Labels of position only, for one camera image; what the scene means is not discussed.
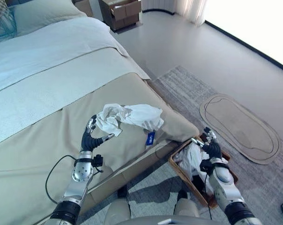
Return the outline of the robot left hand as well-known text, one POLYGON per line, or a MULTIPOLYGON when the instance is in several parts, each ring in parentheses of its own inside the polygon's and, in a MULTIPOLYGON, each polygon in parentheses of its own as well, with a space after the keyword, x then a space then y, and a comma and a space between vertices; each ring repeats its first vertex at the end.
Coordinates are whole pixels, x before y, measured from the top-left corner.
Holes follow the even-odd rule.
POLYGON ((114 134, 108 134, 100 138, 92 137, 92 132, 96 128, 97 116, 93 115, 86 124, 85 131, 82 135, 81 151, 92 152, 95 148, 103 144, 104 142, 112 139, 114 134))

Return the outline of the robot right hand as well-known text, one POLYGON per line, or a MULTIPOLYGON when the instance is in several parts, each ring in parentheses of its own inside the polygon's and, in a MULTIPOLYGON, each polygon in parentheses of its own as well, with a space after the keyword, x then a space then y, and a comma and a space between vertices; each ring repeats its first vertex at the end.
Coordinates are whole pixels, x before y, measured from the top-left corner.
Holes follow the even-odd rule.
POLYGON ((191 138, 191 141, 200 146, 200 148, 209 155, 210 159, 222 158, 222 152, 216 139, 216 134, 209 127, 205 127, 204 132, 200 135, 200 137, 191 138))

